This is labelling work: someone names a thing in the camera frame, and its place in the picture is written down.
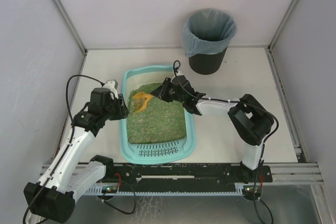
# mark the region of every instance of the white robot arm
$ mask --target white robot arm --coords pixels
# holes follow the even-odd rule
[[[117,93],[117,85],[115,80],[111,80],[102,88],[95,88],[90,102],[73,117],[69,135],[51,166],[37,183],[28,183],[24,189],[27,211],[64,223],[71,216],[77,200],[90,186],[107,175],[113,176],[113,160],[97,155],[82,173],[71,178],[80,157],[105,121],[124,119],[129,113],[123,96]]]
[[[179,101],[191,114],[229,116],[245,142],[240,166],[243,176],[246,176],[245,181],[251,180],[262,162],[265,141],[274,132],[271,132],[271,128],[277,119],[250,94],[231,101],[210,98],[204,93],[196,92],[179,69],[181,64],[175,67],[175,63],[175,77],[166,78],[151,94],[166,102]]]

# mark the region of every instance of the wire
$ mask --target wire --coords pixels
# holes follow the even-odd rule
[[[195,98],[196,100],[210,100],[210,101],[217,101],[217,102],[225,102],[225,103],[239,103],[239,104],[243,104],[243,105],[245,105],[245,106],[249,106],[249,107],[251,107],[251,108],[254,108],[254,109],[257,109],[257,110],[259,110],[259,111],[263,111],[264,113],[267,113],[267,114],[269,114],[273,119],[274,119],[274,121],[276,122],[276,127],[275,127],[275,129],[270,133],[270,134],[268,134],[267,136],[266,136],[266,138],[264,139],[264,143],[279,129],[279,120],[276,118],[276,116],[275,115],[273,115],[271,112],[268,112],[267,110],[264,110],[264,109],[261,109],[261,108],[259,108],[259,107],[257,107],[257,106],[254,106],[254,105],[252,105],[252,104],[249,104],[249,103],[247,103],[247,102],[242,102],[242,101],[229,101],[229,100],[223,100],[223,99],[217,99],[217,98],[198,98],[198,97],[196,97],[196,96],[194,96],[193,94],[190,94],[184,87],[183,87],[183,85],[180,83],[180,81],[178,80],[178,78],[177,78],[177,74],[176,74],[176,72],[177,72],[177,70],[180,68],[180,66],[181,66],[181,62],[179,61],[179,60],[176,60],[176,61],[174,61],[174,63],[173,63],[173,72],[174,72],[174,75],[175,75],[175,77],[176,77],[176,80],[177,80],[177,82],[179,83],[179,85],[181,86],[181,88],[187,93],[187,94],[189,94],[191,97],[193,97],[193,98]]]
[[[265,139],[264,139],[264,141],[263,141],[263,149],[262,149],[262,154],[261,154],[261,157],[260,157],[260,163],[259,163],[258,168],[257,168],[256,179],[255,179],[255,182],[254,182],[254,185],[253,185],[253,203],[254,203],[255,211],[256,211],[256,214],[257,214],[259,220],[261,221],[261,223],[262,223],[262,224],[266,224],[266,223],[262,220],[262,218],[261,218],[261,216],[260,216],[260,214],[259,214],[259,212],[258,212],[258,209],[257,209],[257,205],[256,205],[256,186],[257,186],[257,179],[258,179],[259,168],[260,168],[260,166],[263,164],[263,161],[261,161],[261,160],[262,160],[262,156],[263,156],[263,153],[264,153],[265,142],[266,142],[266,141],[267,141],[267,140],[268,140],[268,139],[269,139],[269,138],[270,138],[270,137],[271,137],[271,136],[272,136],[272,135],[279,129],[279,120],[278,120],[272,113],[268,112],[267,110],[261,109],[261,108],[259,108],[259,107],[257,107],[257,106],[254,106],[254,105],[252,105],[252,104],[249,104],[249,103],[247,103],[247,102],[242,102],[242,101],[229,101],[229,100],[216,99],[216,98],[198,98],[198,97],[194,96],[193,94],[190,94],[190,93],[189,93],[189,92],[182,86],[182,84],[180,83],[180,81],[179,81],[178,78],[177,78],[177,74],[176,74],[176,72],[177,72],[177,70],[179,69],[180,66],[181,66],[181,62],[180,62],[179,60],[174,61],[174,63],[173,63],[173,71],[174,71],[174,75],[175,75],[175,77],[176,77],[176,80],[177,80],[177,82],[179,83],[179,85],[181,86],[181,88],[182,88],[187,94],[189,94],[191,97],[195,98],[196,100],[211,100],[211,101],[218,101],[218,102],[225,102],[225,103],[237,103],[237,104],[243,104],[243,105],[245,105],[245,106],[249,106],[249,107],[255,108],[255,109],[259,110],[259,111],[263,111],[264,113],[269,114],[269,115],[274,119],[274,121],[276,122],[276,127],[275,127],[275,129],[274,129],[271,133],[269,133],[269,134],[265,137]],[[264,184],[264,178],[263,178],[263,177],[260,177],[260,181],[261,181],[261,185],[260,185],[260,188],[259,188],[259,189],[262,189],[262,188],[263,188],[263,184]],[[262,201],[260,198],[259,198],[259,201],[260,201],[260,202],[267,208],[267,210],[268,210],[268,212],[269,212],[269,214],[270,214],[270,216],[271,216],[271,219],[272,219],[271,224],[273,224],[273,223],[274,223],[274,219],[273,219],[273,215],[272,215],[271,210],[270,210],[269,207],[266,205],[266,203],[265,203],[264,201]]]
[[[69,84],[70,84],[70,81],[74,78],[74,77],[85,77],[85,78],[88,78],[88,79],[91,79],[91,80],[94,80],[94,81],[98,81],[101,86],[104,86],[104,83],[93,78],[93,77],[90,77],[90,76],[85,76],[83,74],[75,74],[73,76],[71,76],[69,79],[68,79],[68,82],[67,82],[67,85],[66,85],[66,90],[65,90],[65,100],[66,100],[66,104],[67,104],[67,110],[68,110],[68,114],[69,114],[69,117],[70,117],[70,120],[71,120],[71,126],[72,126],[72,130],[71,130],[71,137],[70,137],[70,140],[69,140],[69,143],[72,142],[73,138],[74,138],[74,134],[75,134],[75,127],[74,127],[74,118],[72,117],[72,114],[71,114],[71,109],[70,109],[70,104],[69,104]],[[28,212],[31,208],[31,206],[33,205],[33,203],[35,202],[35,200],[37,199],[37,197],[39,196],[39,194],[42,192],[42,190],[46,187],[47,183],[50,181],[52,175],[55,173],[55,170],[57,169],[58,165],[60,164],[60,162],[62,161],[62,159],[64,158],[68,148],[69,148],[70,145],[67,145],[65,151],[62,153],[61,155],[61,158],[58,160],[58,162],[56,163],[56,165],[54,166],[54,168],[52,169],[52,171],[50,172],[49,174],[49,177],[46,179],[46,181],[44,182],[44,184],[42,185],[41,189],[37,192],[37,194],[34,196],[34,198],[31,200],[31,202],[29,203],[26,211],[25,211],[25,214],[23,216],[23,224],[26,224],[26,218],[27,218],[27,215],[28,215]],[[48,219],[45,219],[43,221],[40,221],[39,223],[37,224],[41,224],[41,223],[44,223],[45,221],[47,221]]]
[[[31,200],[31,202],[29,203],[26,211],[25,211],[25,214],[23,215],[23,219],[22,219],[22,223],[23,224],[26,224],[26,218],[27,218],[27,215],[28,215],[28,212],[31,208],[31,206],[33,205],[33,203],[35,202],[36,198],[38,197],[38,195],[41,193],[41,191],[46,187],[47,183],[49,182],[50,180],[50,177],[47,178],[47,180],[44,182],[44,184],[42,185],[41,189],[37,192],[37,194],[34,196],[34,198]]]
[[[136,198],[135,198],[136,195],[135,195],[135,191],[134,191],[133,187],[132,187],[130,184],[128,184],[127,182],[123,181],[123,180],[118,180],[118,179],[107,179],[107,180],[108,180],[108,181],[118,181],[118,183],[119,183],[119,182],[122,182],[122,183],[125,183],[126,185],[128,185],[128,186],[132,189],[132,191],[133,191],[133,195],[134,195],[134,206],[133,206],[133,210],[132,210],[131,212],[126,212],[126,211],[121,210],[121,209],[115,207],[114,205],[110,204],[110,203],[108,202],[108,200],[102,200],[102,201],[103,201],[106,205],[108,205],[109,207],[112,207],[113,209],[115,209],[115,210],[121,212],[122,214],[125,214],[125,215],[131,215],[131,214],[135,213],[137,200],[136,200]]]
[[[257,174],[256,174],[256,179],[254,181],[254,185],[253,185],[253,205],[254,205],[254,209],[256,211],[256,214],[258,216],[258,219],[260,220],[260,222],[262,224],[266,224],[263,219],[261,218],[260,214],[259,214],[259,211],[258,211],[258,208],[257,208],[257,203],[256,203],[256,186],[257,186],[257,179],[258,179],[258,173],[259,173],[259,168],[263,165],[263,161],[259,163],[260,165],[258,166],[257,168]],[[271,224],[274,224],[274,218],[273,218],[273,214],[271,212],[271,210],[269,209],[269,207],[266,205],[266,203],[261,200],[259,198],[259,201],[267,208],[268,212],[269,212],[269,215],[271,216]]]
[[[117,184],[117,188],[119,188],[121,183],[122,183],[121,182],[121,175],[119,173],[116,173],[115,175],[117,175],[119,177],[119,181],[118,181],[118,184]]]

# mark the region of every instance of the litter box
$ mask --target litter box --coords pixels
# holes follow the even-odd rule
[[[174,76],[172,66],[147,66],[127,71],[122,79],[121,93],[128,104],[130,92],[141,85],[163,82]],[[120,121],[120,151],[130,163],[153,165],[183,159],[192,154],[196,146],[194,119],[184,110],[186,137],[183,139],[153,144],[131,144],[127,136],[127,119]]]

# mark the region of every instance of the black trash can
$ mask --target black trash can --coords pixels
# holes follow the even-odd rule
[[[182,33],[190,67],[200,74],[216,72],[236,32],[233,18],[221,10],[204,9],[190,16]]]
[[[212,74],[221,67],[225,52],[219,52],[215,55],[196,54],[189,57],[189,65],[192,70],[200,74]]]

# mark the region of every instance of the wall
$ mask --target wall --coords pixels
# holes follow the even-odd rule
[[[22,223],[23,189],[55,150],[82,56],[50,0],[0,0],[0,52],[0,222]]]
[[[61,0],[92,48],[180,46],[189,15],[215,7],[238,23],[232,45],[268,45],[291,0]]]
[[[311,162],[336,209],[336,0],[302,0],[275,57]]]

